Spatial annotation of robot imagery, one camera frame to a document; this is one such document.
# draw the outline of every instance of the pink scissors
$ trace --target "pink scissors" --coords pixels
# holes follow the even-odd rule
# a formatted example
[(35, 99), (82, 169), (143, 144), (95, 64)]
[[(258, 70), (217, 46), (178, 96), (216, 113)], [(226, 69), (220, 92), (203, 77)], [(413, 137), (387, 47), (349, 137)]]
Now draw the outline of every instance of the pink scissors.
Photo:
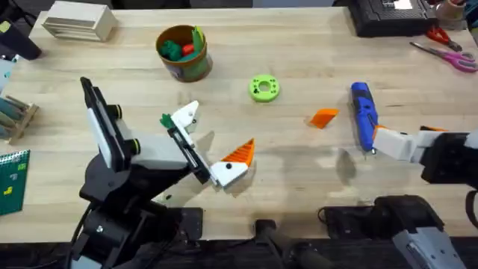
[(425, 47), (415, 42), (410, 42), (410, 45), (416, 46), (417, 48), (435, 56), (439, 56), (462, 72), (478, 71), (478, 64), (475, 63), (475, 58), (469, 52), (445, 52), (438, 49)]

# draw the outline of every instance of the red toy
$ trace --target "red toy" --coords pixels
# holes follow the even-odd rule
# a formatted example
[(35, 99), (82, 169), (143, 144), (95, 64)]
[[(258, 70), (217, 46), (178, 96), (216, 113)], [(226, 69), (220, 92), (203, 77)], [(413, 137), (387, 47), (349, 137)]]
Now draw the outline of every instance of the red toy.
[(187, 44), (187, 45), (184, 45), (182, 47), (182, 55), (183, 57), (186, 56), (186, 55), (189, 55), (191, 53), (194, 52), (194, 45), (191, 43), (191, 44)]

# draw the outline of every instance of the green book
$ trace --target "green book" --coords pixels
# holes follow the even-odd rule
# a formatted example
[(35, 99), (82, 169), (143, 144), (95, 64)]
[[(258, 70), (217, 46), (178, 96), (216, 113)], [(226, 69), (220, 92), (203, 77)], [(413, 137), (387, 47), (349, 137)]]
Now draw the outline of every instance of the green book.
[(21, 211), (30, 150), (0, 156), (0, 215)]

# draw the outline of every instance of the white cardboard box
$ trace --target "white cardboard box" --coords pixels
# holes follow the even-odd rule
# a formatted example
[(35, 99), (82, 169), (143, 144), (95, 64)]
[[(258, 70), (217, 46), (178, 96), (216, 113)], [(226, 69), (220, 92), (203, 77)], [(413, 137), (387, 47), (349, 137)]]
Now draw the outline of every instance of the white cardboard box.
[(105, 4), (55, 1), (43, 27), (57, 38), (106, 41), (117, 20)]

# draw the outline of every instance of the green plastic piece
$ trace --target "green plastic piece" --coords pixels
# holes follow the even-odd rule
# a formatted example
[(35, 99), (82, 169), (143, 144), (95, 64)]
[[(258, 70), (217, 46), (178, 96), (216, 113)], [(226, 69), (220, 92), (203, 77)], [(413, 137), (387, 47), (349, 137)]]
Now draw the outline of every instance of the green plastic piece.
[(201, 34), (199, 31), (197, 31), (197, 28), (194, 28), (193, 30), (193, 45), (194, 45), (194, 51), (195, 52), (201, 52), (202, 47), (204, 46), (204, 43), (202, 42)]
[(0, 156), (0, 215), (21, 211), (30, 150)]
[(171, 129), (174, 127), (174, 122), (171, 120), (171, 114), (163, 114), (163, 116), (159, 119), (159, 122), (166, 127), (166, 129)]
[(189, 60), (192, 60), (197, 55), (199, 55), (199, 52), (193, 52), (193, 53), (191, 53), (189, 55), (186, 55), (183, 58), (179, 59), (179, 61), (189, 61)]
[(164, 41), (159, 54), (170, 61), (178, 61), (182, 58), (182, 47), (172, 40)]
[(249, 83), (249, 94), (256, 102), (270, 102), (279, 92), (279, 82), (271, 75), (257, 75)]

